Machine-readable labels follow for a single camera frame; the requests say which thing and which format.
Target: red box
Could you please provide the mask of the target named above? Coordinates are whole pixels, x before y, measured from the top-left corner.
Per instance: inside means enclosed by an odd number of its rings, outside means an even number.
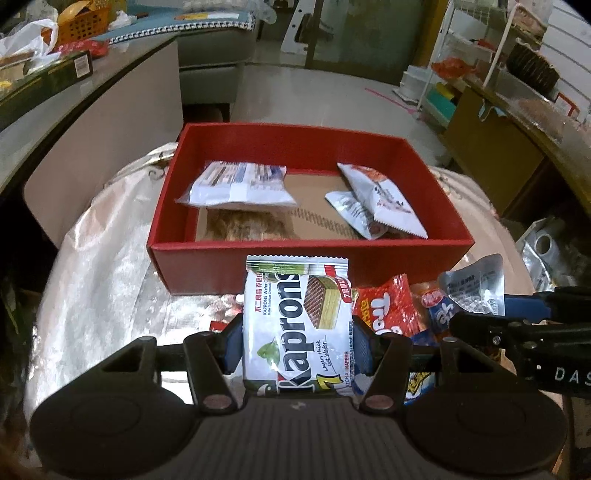
[[[339,174],[337,162],[375,168],[396,183],[429,239],[195,242],[198,209],[176,203],[213,160],[285,165],[290,172]],[[246,256],[308,255],[349,259],[353,286],[373,286],[400,273],[410,283],[435,280],[473,245],[468,229],[406,140],[321,127],[188,124],[160,193],[148,252],[173,294],[241,293]]]

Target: blue snack package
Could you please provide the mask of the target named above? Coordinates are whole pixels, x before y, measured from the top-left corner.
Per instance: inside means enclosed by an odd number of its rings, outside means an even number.
[[[439,288],[437,282],[411,285],[415,308],[421,314],[423,323],[431,329],[437,339],[449,330],[449,321],[460,311],[458,306]]]
[[[429,329],[423,330],[421,333],[413,335],[411,337],[414,345],[423,345],[423,346],[437,346],[437,339],[433,335],[433,332]]]

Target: screw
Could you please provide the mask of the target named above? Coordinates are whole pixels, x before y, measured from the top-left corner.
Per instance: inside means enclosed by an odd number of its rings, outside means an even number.
[[[365,405],[372,410],[388,410],[394,406],[394,400],[387,395],[372,395],[365,399]]]
[[[225,410],[232,405],[232,399],[227,395],[208,395],[203,400],[203,405],[209,410]]]

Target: wooden table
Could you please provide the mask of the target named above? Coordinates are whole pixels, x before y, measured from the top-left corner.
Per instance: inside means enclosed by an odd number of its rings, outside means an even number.
[[[568,195],[591,216],[591,178],[506,101],[475,81],[467,88],[441,141],[483,188],[498,213],[529,225]]]

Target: wooden cabinet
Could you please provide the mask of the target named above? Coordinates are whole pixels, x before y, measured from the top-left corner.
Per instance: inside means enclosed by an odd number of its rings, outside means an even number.
[[[442,136],[459,166],[505,216],[544,160],[544,153],[508,117],[467,88]]]

